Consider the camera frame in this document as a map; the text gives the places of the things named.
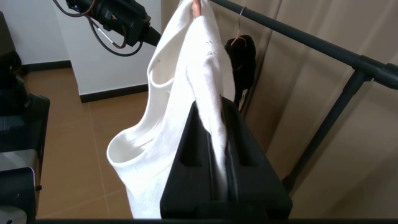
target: black cable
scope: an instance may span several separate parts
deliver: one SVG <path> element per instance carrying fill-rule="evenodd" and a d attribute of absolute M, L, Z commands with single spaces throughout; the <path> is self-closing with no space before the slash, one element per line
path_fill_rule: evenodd
<path fill-rule="evenodd" d="M 133 52 L 131 52 L 131 53 L 128 53 L 128 54 L 121 54 L 121 53 L 115 52 L 114 50 L 110 49 L 107 45 L 104 44 L 104 42 L 100 39 L 100 37 L 98 36 L 97 32 L 95 31 L 95 28 L 94 28 L 94 24 L 95 24 L 95 23 L 94 23 L 94 21 L 93 21 L 90 17 L 88 17 L 88 16 L 86 16 L 86 18 L 88 19 L 88 23 L 90 24 L 91 31 L 93 31 L 93 34 L 94 34 L 95 38 L 98 40 L 98 42 L 99 42 L 108 52 L 111 52 L 112 54 L 117 55 L 117 56 L 120 56 L 120 57 L 130 57 L 130 56 L 133 56 L 133 55 L 135 55 L 136 53 L 138 53 L 138 51 L 140 51 L 140 49 L 141 49 L 141 47 L 142 47 L 142 41 L 139 42 L 139 46 L 138 46 L 138 48 L 137 48 L 135 51 L 133 51 Z"/>
<path fill-rule="evenodd" d="M 65 15 L 70 16 L 70 17 L 82 17 L 82 16 L 89 14 L 91 12 L 91 10 L 93 10 L 95 4 L 97 3 L 97 0 L 93 0 L 93 3 L 91 3 L 91 6 L 87 9 L 87 11 L 78 13 L 78 14 L 74 14 L 74 13 L 69 13 L 69 12 L 65 11 L 64 9 L 62 9 L 61 5 L 58 3 L 57 0 L 52 0 L 52 1 L 61 10 L 61 12 L 63 12 Z"/>

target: brown floor tile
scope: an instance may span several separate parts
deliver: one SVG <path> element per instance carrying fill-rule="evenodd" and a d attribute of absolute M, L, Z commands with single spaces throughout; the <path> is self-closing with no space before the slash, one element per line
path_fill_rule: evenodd
<path fill-rule="evenodd" d="M 132 219 L 129 201 L 125 190 L 106 196 L 109 218 Z"/>
<path fill-rule="evenodd" d="M 145 92 L 92 102 L 90 103 L 91 114 L 94 120 L 128 112 L 134 113 L 133 116 L 136 116 L 136 113 L 145 111 L 147 99 L 148 92 Z"/>
<path fill-rule="evenodd" d="M 125 112 L 115 116 L 108 116 L 106 119 L 96 119 L 93 121 L 106 194 L 124 189 L 123 183 L 106 157 L 108 144 L 117 133 L 137 124 L 144 114 L 144 110 L 145 108 L 138 106 L 135 112 Z"/>
<path fill-rule="evenodd" d="M 78 205 L 62 212 L 55 213 L 44 219 L 105 219 L 108 218 L 108 210 L 106 208 L 105 198 L 101 197 L 96 200 Z"/>
<path fill-rule="evenodd" d="M 90 119 L 48 127 L 39 215 L 104 195 Z"/>
<path fill-rule="evenodd" d="M 24 77 L 29 92 L 50 99 L 49 126 L 90 117 L 87 104 L 82 104 L 71 68 L 32 72 Z"/>

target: clothes rack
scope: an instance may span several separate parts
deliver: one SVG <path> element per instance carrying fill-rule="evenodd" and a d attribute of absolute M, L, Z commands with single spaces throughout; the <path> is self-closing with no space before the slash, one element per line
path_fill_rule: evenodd
<path fill-rule="evenodd" d="M 375 82 L 384 85 L 388 88 L 398 90 L 398 66 L 388 63 L 383 64 L 364 55 L 358 55 L 347 49 L 339 47 L 335 44 L 329 43 L 318 37 L 310 35 L 306 32 L 298 30 L 294 27 L 288 26 L 275 19 L 264 16 L 258 12 L 245 8 L 239 4 L 235 4 L 228 0 L 211 0 L 212 2 L 225 7 L 233 12 L 241 14 L 242 16 L 266 26 L 273 31 L 285 35 L 291 39 L 300 42 L 314 50 L 317 50 L 329 57 L 332 57 L 340 62 L 343 62 L 354 69 L 353 74 L 347 81 L 343 91 L 336 100 L 335 104 L 328 112 L 325 119 L 322 121 L 315 135 L 312 137 L 310 143 L 305 148 L 304 153 L 292 169 L 291 173 L 286 176 L 282 183 L 288 192 L 294 188 L 295 181 L 304 167 L 308 164 L 315 151 L 318 149 L 321 142 L 324 140 L 330 129 L 333 127 L 340 114 L 346 108 L 352 97 L 362 87 L 364 82 L 374 80 Z"/>

